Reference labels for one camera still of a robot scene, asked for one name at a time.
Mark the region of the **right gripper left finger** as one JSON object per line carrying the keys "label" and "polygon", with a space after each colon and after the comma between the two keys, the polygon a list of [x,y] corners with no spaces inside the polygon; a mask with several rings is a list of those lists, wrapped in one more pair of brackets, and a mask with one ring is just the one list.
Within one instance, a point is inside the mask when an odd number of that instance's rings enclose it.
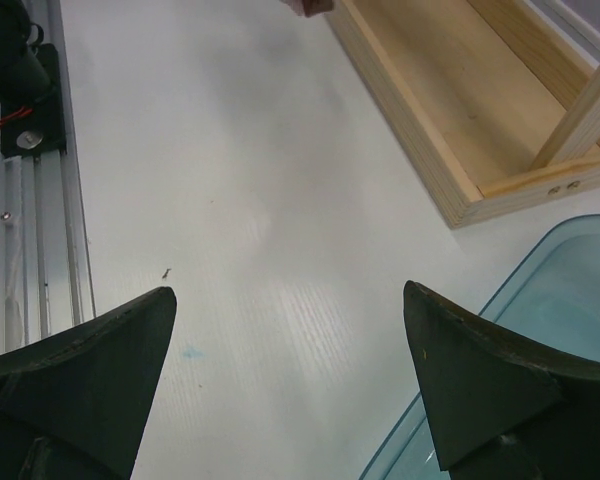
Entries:
{"label": "right gripper left finger", "polygon": [[156,288],[0,355],[0,479],[128,479],[175,323]]}

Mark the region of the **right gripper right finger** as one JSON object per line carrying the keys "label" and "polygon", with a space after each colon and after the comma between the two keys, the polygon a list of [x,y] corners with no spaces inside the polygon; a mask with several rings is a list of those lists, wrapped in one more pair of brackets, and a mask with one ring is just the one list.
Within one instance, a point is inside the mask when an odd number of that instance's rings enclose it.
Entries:
{"label": "right gripper right finger", "polygon": [[489,322],[428,287],[404,323],[437,460],[453,479],[600,479],[600,362]]}

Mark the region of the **pink mauve underwear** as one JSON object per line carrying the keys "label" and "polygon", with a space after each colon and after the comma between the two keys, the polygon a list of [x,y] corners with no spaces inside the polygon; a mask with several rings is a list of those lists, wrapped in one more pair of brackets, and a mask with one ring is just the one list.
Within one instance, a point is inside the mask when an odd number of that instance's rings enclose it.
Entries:
{"label": "pink mauve underwear", "polygon": [[331,12],[335,7],[333,0],[281,0],[281,2],[304,18]]}

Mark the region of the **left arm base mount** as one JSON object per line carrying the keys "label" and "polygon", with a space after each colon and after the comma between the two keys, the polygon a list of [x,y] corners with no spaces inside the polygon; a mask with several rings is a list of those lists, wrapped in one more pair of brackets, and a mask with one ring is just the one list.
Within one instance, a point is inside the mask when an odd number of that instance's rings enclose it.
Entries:
{"label": "left arm base mount", "polygon": [[0,1],[0,149],[36,157],[67,148],[56,46],[21,1]]}

